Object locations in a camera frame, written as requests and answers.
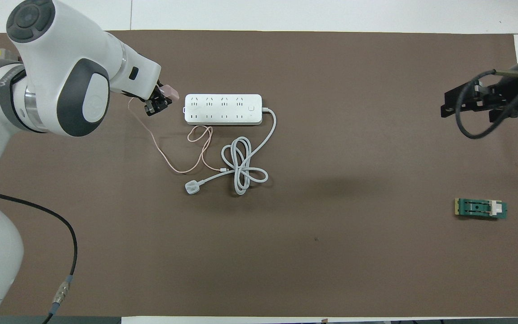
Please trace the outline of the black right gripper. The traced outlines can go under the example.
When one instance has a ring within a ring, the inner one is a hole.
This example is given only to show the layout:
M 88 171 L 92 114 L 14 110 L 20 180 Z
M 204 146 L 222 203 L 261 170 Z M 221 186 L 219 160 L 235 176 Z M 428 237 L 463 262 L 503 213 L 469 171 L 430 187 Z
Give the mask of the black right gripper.
M 499 82 L 483 86 L 477 80 L 473 85 L 462 84 L 444 94 L 444 104 L 440 107 L 440 117 L 446 118 L 456 113 L 456 103 L 459 95 L 466 88 L 463 97 L 462 111 L 489 111 L 490 123 L 501 123 L 507 118 L 517 118 L 516 110 L 503 110 L 508 104 L 514 102 L 518 95 L 518 77 L 503 76 Z

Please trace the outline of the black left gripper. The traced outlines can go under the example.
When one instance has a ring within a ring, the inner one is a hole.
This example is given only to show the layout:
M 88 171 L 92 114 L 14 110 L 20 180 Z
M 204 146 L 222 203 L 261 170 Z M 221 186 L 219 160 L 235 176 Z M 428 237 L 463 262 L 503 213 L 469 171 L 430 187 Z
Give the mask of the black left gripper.
M 156 83 L 131 83 L 128 86 L 128 92 L 131 96 L 146 100 L 147 116 L 156 115 L 173 103 L 173 100 L 167 97 L 152 98 L 160 95 L 161 90 L 164 90 L 164 85 L 160 81 Z

